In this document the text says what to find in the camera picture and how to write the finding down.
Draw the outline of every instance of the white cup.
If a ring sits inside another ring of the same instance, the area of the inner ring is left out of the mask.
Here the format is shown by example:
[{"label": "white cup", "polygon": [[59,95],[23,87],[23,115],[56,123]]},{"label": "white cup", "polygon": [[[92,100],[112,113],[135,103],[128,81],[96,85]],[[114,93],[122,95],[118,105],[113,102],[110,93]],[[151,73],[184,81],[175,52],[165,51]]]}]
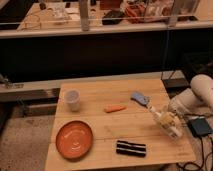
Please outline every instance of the white cup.
[{"label": "white cup", "polygon": [[70,107],[71,111],[77,112],[80,108],[80,98],[78,91],[66,91],[64,93],[64,102]]}]

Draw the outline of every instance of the cable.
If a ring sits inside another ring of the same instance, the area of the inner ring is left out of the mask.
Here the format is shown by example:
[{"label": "cable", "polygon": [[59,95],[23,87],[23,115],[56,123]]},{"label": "cable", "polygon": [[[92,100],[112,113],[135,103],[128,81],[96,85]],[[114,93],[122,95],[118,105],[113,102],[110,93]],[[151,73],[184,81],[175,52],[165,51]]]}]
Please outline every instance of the cable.
[{"label": "cable", "polygon": [[206,169],[206,171],[208,171],[208,168],[207,168],[207,161],[208,161],[209,156],[212,156],[212,166],[211,166],[211,170],[210,170],[210,171],[212,171],[212,170],[213,170],[213,140],[212,140],[212,138],[211,138],[210,136],[208,136],[208,137],[209,137],[209,139],[210,139],[210,141],[211,141],[211,152],[208,153],[208,154],[206,155],[206,157],[205,157],[205,169]]},{"label": "cable", "polygon": [[[203,171],[203,166],[205,165],[205,161],[204,161],[204,146],[203,146],[203,139],[202,137],[199,137],[200,142],[201,142],[201,153],[202,153],[202,162],[201,165],[198,165],[197,163],[194,162],[187,162],[185,163],[183,166],[181,166],[179,163],[177,163],[177,167],[182,169],[183,171]],[[188,166],[194,166],[196,167],[196,169],[188,169],[186,167]]]},{"label": "cable", "polygon": [[161,80],[163,80],[163,71],[165,69],[165,64],[166,64],[166,60],[168,57],[168,48],[169,48],[169,39],[170,39],[170,32],[169,32],[169,27],[167,27],[167,31],[166,31],[166,46],[164,49],[164,56],[163,56],[163,63],[162,63],[162,68],[161,68]]}]

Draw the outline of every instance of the concrete floor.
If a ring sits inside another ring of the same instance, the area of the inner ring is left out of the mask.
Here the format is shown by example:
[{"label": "concrete floor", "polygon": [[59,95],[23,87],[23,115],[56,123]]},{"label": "concrete floor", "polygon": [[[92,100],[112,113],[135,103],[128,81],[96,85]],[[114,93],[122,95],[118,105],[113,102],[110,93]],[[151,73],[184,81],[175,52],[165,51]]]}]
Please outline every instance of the concrete floor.
[{"label": "concrete floor", "polygon": [[0,139],[0,171],[43,171],[54,115],[9,119]]}]

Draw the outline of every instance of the carrot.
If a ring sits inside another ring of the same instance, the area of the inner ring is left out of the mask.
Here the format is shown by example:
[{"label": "carrot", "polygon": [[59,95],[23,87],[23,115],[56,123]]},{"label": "carrot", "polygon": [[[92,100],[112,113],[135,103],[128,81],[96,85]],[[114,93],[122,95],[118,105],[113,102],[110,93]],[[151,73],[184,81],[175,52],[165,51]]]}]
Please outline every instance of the carrot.
[{"label": "carrot", "polygon": [[126,106],[122,106],[122,105],[113,105],[113,106],[107,106],[104,111],[106,113],[111,113],[111,112],[116,112],[119,110],[124,110],[126,109]]}]

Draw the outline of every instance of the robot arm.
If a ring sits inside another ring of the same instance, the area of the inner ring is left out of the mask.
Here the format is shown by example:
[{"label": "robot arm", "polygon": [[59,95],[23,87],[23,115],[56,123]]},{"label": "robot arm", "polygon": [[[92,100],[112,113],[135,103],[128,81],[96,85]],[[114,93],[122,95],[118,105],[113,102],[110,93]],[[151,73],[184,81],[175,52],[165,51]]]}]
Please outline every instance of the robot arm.
[{"label": "robot arm", "polygon": [[213,80],[207,75],[197,75],[191,80],[191,89],[184,90],[171,99],[168,110],[179,115],[192,113],[205,104],[213,111]]}]

